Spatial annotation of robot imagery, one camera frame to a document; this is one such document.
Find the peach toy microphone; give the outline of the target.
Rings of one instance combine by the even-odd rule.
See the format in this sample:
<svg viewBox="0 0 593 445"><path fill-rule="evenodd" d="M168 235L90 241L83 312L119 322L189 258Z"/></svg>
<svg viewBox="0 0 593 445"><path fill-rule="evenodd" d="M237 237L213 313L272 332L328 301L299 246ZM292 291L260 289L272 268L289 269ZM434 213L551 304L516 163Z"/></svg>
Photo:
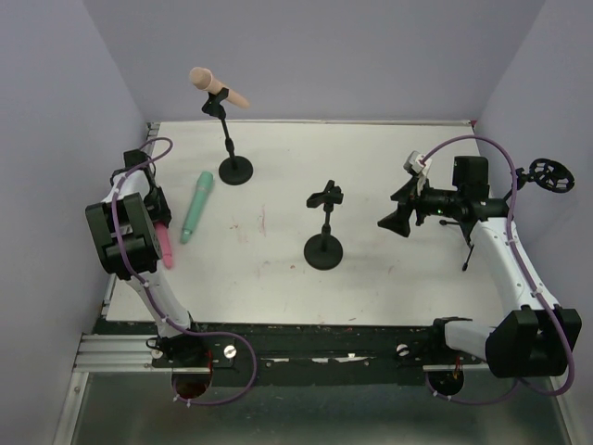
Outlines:
<svg viewBox="0 0 593 445"><path fill-rule="evenodd" d="M245 97L236 93L235 90L231 89L226 84L217 79L209 69L202 67L192 68L189 72L189 80L191 84L198 90L214 95L226 88L228 90L228 95L226 98L228 102L242 109L250 108L250 103Z"/></svg>

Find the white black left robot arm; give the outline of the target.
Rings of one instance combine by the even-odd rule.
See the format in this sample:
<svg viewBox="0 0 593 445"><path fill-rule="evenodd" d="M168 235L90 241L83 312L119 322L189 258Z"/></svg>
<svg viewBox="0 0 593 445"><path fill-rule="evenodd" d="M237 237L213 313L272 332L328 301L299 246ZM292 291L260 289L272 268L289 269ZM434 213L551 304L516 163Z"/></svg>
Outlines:
<svg viewBox="0 0 593 445"><path fill-rule="evenodd" d="M86 221L104 270L135 291L159 337L179 337L191 328L192 317L164 277L155 228L156 223L170 223L170 208L148 165L149 155L135 149L123 158L124 167L111 176L109 194L86 207Z"/></svg>

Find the black mic stand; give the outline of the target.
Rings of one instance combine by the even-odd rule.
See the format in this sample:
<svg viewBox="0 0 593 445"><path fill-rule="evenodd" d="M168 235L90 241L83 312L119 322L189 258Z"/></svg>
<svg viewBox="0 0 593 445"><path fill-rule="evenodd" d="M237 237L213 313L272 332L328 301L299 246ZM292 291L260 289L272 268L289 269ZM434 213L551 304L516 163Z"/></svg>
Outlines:
<svg viewBox="0 0 593 445"><path fill-rule="evenodd" d="M340 241L331 232L331 214L335 205L343 203L344 194L340 186L329 180L321 192L311 194L306 201L310 209L323 207L324 222L321 232L312 236L304 247L304 258L309 266L319 271L335 268L343 259L344 250Z"/></svg>
<svg viewBox="0 0 593 445"><path fill-rule="evenodd" d="M229 97L229 89L224 87L218 93L209 93L202 112L220 121L224 133L224 144L228 154L219 166L220 179L228 185L241 185L248 182L254 172L252 163L245 157L235 154L232 137L226 122L226 110L221 102Z"/></svg>

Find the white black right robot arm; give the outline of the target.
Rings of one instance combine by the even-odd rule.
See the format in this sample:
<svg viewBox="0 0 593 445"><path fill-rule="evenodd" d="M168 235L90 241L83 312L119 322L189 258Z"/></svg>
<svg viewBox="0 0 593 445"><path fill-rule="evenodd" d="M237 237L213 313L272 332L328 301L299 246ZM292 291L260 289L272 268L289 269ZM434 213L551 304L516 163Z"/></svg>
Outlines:
<svg viewBox="0 0 593 445"><path fill-rule="evenodd" d="M499 378L562 375L582 321L544 287L508 219L506 200L489 195L487 159L457 156L450 190L430 186L430 163L418 152L404 169L410 179L392 195L397 209L379 227L407 237L411 217L418 225L428 216L450 218L470 249L485 256L503 309L496 326L459 317L435 320L444 344L486 362Z"/></svg>

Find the pink toy microphone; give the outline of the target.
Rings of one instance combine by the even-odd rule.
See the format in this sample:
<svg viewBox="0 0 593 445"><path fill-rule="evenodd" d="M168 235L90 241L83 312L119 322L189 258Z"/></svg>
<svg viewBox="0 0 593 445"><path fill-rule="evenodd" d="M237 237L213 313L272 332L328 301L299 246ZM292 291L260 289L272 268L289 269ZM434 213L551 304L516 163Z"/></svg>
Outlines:
<svg viewBox="0 0 593 445"><path fill-rule="evenodd" d="M168 228L163 222L157 222L155 224L155 230L161 248L163 264L167 269L170 270L174 266L174 260L172 255L172 247L170 244Z"/></svg>

